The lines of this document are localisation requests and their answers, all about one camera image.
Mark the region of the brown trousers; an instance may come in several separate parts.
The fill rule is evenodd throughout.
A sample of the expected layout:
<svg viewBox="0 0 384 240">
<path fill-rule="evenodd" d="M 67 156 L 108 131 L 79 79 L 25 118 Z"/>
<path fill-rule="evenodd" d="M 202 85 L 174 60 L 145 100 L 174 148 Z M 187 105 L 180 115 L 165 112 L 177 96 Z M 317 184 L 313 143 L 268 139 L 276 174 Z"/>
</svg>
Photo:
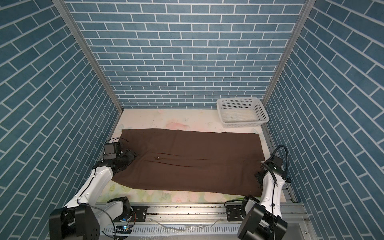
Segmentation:
<svg viewBox="0 0 384 240">
<path fill-rule="evenodd" d="M 136 159 L 113 181 L 139 190 L 262 194 L 257 174 L 265 160 L 253 133 L 209 133 L 165 129 L 122 132 L 123 149 Z"/>
</svg>

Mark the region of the white plastic laundry basket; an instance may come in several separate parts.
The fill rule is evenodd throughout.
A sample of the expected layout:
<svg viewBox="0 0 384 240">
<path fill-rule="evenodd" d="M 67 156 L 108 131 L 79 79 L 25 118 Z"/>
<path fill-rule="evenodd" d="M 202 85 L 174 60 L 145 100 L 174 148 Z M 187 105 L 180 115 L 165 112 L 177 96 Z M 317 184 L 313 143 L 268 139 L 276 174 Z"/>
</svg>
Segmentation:
<svg viewBox="0 0 384 240">
<path fill-rule="evenodd" d="M 224 128 L 259 127 L 270 118 L 258 98 L 224 98 L 217 100 L 219 118 Z"/>
</svg>

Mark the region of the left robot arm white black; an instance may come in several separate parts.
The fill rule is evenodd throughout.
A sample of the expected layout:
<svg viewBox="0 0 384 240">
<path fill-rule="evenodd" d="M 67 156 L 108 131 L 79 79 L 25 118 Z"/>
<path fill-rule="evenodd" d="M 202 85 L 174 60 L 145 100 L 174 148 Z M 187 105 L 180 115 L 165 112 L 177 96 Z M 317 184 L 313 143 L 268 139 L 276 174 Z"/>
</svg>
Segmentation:
<svg viewBox="0 0 384 240">
<path fill-rule="evenodd" d="M 75 196 L 63 208 L 55 209 L 49 217 L 51 240 L 97 240 L 105 227 L 113 226 L 112 239 L 118 239 L 115 221 L 126 223 L 123 230 L 130 231 L 136 213 L 128 198 L 114 198 L 101 207 L 96 205 L 104 187 L 114 175 L 127 169 L 137 154 L 122 149 L 119 142 L 104 145 L 103 158 L 97 161 L 91 174 Z"/>
</svg>

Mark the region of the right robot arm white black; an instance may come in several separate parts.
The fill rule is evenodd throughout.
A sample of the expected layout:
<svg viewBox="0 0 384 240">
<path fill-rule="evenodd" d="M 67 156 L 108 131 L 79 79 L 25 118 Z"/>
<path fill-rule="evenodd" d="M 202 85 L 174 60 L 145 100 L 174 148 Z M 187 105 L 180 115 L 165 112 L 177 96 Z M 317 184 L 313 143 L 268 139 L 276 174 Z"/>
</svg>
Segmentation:
<svg viewBox="0 0 384 240">
<path fill-rule="evenodd" d="M 259 200 L 246 197 L 242 203 L 244 216 L 237 237 L 240 240 L 281 240 L 288 224 L 282 219 L 281 194 L 287 173 L 282 169 L 283 160 L 271 155 L 262 163 L 257 177 L 262 188 Z"/>
</svg>

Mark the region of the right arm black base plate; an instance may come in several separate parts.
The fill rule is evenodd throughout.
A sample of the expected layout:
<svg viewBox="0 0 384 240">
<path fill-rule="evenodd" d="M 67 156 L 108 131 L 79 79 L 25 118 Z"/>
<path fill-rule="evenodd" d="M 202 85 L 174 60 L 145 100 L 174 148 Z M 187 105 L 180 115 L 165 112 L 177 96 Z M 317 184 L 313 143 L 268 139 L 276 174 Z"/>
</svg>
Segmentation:
<svg viewBox="0 0 384 240">
<path fill-rule="evenodd" d="M 225 208 L 228 222 L 242 222 L 246 217 L 246 211 L 241 205 L 226 205 Z"/>
</svg>

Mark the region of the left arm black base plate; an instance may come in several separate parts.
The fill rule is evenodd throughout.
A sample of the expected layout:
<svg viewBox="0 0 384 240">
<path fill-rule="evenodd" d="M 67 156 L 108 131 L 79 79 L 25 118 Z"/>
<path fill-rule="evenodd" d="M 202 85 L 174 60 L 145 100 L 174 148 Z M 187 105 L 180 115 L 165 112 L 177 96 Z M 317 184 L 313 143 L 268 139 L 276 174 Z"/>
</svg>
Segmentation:
<svg viewBox="0 0 384 240">
<path fill-rule="evenodd" d="M 147 212 L 148 212 L 148 206 L 131 206 L 131 211 L 132 211 L 132 214 L 131 214 L 131 219 L 130 219 L 130 223 L 143 223 L 146 221 L 146 217 L 147 217 Z"/>
</svg>

